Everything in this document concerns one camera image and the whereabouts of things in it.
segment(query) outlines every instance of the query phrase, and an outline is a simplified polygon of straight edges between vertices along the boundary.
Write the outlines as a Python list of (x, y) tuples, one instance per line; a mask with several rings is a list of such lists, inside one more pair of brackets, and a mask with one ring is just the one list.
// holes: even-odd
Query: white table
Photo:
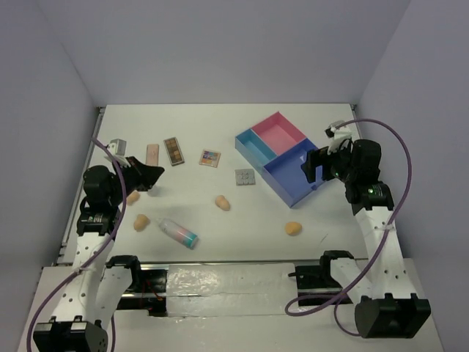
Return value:
[[(365, 261), (358, 264), (363, 267)], [(424, 298), (413, 261), (407, 259), (405, 265), (419, 297)], [(18, 352), (26, 351), (26, 332), (36, 308), (69, 272), (70, 267), (44, 268)], [(39, 321), (49, 319), (60, 295), (59, 292), (46, 306)], [(304, 318), (286, 315), (152, 318), (146, 311), (118, 311), (115, 352), (443, 352), (432, 317), (411, 340), (364, 340), (342, 333), (332, 312), (329, 307)], [(339, 307), (339, 319), (349, 330), (355, 328), (352, 304)]]
[[(324, 130), (337, 120), (353, 119), (348, 104), (218, 104), (107, 106), (97, 135), (106, 144), (127, 141), (126, 155), (145, 161), (147, 144), (160, 145), (160, 166), (166, 169), (149, 194), (128, 207), (111, 255), (134, 254), (142, 262), (305, 260), (318, 259), (325, 250), (344, 249), (367, 258), (363, 236), (337, 180), (308, 195), (295, 209), (256, 173), (255, 186), (236, 186), (235, 169), (251, 165), (235, 149), (235, 136), (280, 111), (318, 147), (328, 144)], [(351, 126), (354, 137), (358, 130)], [(163, 140), (176, 136), (185, 163), (170, 166)], [(202, 150), (221, 152), (218, 168), (200, 166)], [(89, 165), (111, 168), (98, 148)], [(232, 209), (223, 212), (214, 200), (223, 194)], [(196, 233), (194, 250), (164, 235), (155, 223), (143, 232), (133, 229), (137, 214), (168, 217)], [(62, 263), (75, 255), (76, 220), (68, 231)], [(303, 233), (288, 236), (288, 221), (303, 225)]]

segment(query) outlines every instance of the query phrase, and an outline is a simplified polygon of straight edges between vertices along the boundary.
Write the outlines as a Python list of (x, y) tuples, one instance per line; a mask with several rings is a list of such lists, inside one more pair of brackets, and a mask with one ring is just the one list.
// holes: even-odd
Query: gray wall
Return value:
[(38, 0), (109, 103), (358, 102), (409, 0)]
[[(409, 145), (415, 174), (400, 238), (450, 352), (469, 346), (468, 14), (467, 0), (412, 0), (359, 103), (359, 116), (391, 124)], [(404, 153), (386, 130), (363, 129), (382, 142), (400, 197)]]
[(0, 345), (10, 352), (60, 247), (95, 111), (34, 1), (0, 0), (0, 48)]

